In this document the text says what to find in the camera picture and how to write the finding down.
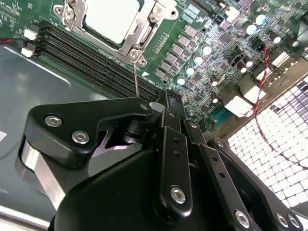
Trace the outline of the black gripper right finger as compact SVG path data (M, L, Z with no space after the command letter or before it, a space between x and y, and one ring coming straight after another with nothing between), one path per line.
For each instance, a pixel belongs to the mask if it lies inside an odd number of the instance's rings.
M296 214L235 155L220 138L206 139L187 119L182 98L172 97L172 110L188 136L189 154L197 164L200 185L209 185L205 208L219 231L302 231Z

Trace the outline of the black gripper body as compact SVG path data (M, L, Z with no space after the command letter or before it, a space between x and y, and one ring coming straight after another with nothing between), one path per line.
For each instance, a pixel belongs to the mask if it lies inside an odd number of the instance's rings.
M186 132L163 127L155 150L139 151L75 186L51 231L218 231L205 210Z

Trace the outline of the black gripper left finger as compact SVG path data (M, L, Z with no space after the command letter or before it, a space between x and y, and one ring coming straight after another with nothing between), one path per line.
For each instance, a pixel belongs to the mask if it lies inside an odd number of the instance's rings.
M182 131L164 92L156 102L132 97L45 104L27 116L19 158L56 212L78 184L139 151L155 150L163 127Z

